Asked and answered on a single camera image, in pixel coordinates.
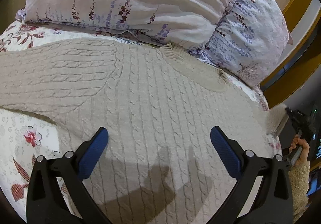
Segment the fuzzy cream right sleeve forearm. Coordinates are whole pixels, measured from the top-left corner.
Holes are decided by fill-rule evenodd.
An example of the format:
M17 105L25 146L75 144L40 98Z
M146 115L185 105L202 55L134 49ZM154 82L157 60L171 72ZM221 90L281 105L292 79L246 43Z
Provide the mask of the fuzzy cream right sleeve forearm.
M293 167L288 174L293 197L293 223L296 223L306 211L309 202L307 192L309 189L310 162L306 161Z

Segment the person's right hand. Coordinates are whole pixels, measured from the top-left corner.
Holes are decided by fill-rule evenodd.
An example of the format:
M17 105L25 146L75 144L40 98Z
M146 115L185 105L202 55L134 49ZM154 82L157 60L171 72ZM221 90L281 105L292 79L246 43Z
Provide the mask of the person's right hand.
M296 134L289 148L289 153L291 154L294 150L294 156L290 160L292 167L297 167L305 162L310 151L310 146L305 139L301 139L299 134Z

